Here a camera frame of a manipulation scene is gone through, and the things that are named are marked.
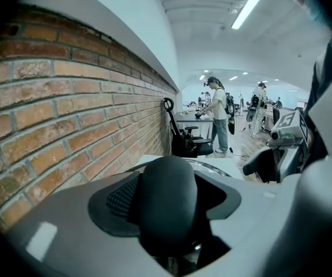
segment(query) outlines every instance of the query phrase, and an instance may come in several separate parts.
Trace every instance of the ceiling light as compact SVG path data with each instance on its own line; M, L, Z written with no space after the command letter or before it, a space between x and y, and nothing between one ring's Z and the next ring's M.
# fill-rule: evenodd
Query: ceiling light
M236 17L233 25L231 26L232 29L238 30L241 25L244 23L246 18L252 12L253 8L257 5L259 0L248 0L239 15Z

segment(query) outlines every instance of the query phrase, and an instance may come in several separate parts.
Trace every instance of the white outfit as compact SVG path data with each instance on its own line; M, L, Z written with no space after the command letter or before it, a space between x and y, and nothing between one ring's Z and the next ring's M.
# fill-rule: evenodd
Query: white outfit
M259 130L261 129L263 117L265 114L265 108L261 107L261 104L267 102L267 96L266 96L266 91L263 90L261 87L257 87L252 93L252 96L253 95L256 95L259 98L258 106L256 108L256 113L254 114L252 120L252 128L253 128L252 135L256 136L259 133Z
M212 102L215 99L219 100L219 102L216 107L212 108L213 118L216 120L226 120L228 117L228 114L225 111L227 100L225 91L222 88L215 91Z

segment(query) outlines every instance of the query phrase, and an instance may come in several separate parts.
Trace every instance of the white wall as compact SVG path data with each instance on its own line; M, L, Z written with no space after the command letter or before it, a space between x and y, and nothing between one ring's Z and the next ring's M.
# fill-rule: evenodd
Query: white wall
M98 0L117 15L149 48L178 84L175 42L161 0Z
M20 0L86 23L127 47L179 87L173 36L161 0Z
M214 42L178 44L180 79L187 80L196 70L240 70L280 79L305 91L312 83L313 65L300 58L258 43Z
M230 85L229 83L223 82L223 85L225 87L226 92L230 92L230 94L234 97L235 103L239 103L240 99L238 98L239 93L237 91L240 91L243 99L244 99L244 105L246 102L251 101L253 90L255 89L255 86L249 86L249 85ZM283 85L280 87L277 85L276 87L268 87L266 88L267 97L271 99L272 101L276 101L278 97L280 97L280 101L282 102L282 106L286 108L296 108L297 107L297 101L298 101L298 95L299 92L302 96L306 94L305 91L302 91L301 89L297 88L296 91L290 91L293 89L287 89ZM201 96L202 99L204 99L204 95L201 95L201 92L210 92L211 97L214 94L214 91L212 91L209 87L203 87L203 81L201 83L191 83L188 84L183 90L182 90L182 98L183 103L184 102L191 102L191 101L198 101L198 97Z

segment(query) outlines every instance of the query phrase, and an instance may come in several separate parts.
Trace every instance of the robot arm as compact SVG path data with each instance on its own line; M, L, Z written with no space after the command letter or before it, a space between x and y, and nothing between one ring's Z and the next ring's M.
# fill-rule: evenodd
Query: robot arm
M308 158L308 128L299 111L282 116L271 139L243 166L243 173L258 173L263 182L278 183L298 172Z

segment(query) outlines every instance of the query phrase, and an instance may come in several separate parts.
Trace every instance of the ponytail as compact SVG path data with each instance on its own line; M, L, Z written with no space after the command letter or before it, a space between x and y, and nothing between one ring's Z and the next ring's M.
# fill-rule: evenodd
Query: ponytail
M218 86L220 86L223 90L225 90L225 87L223 86L222 82L219 79L217 79L217 81L218 81Z

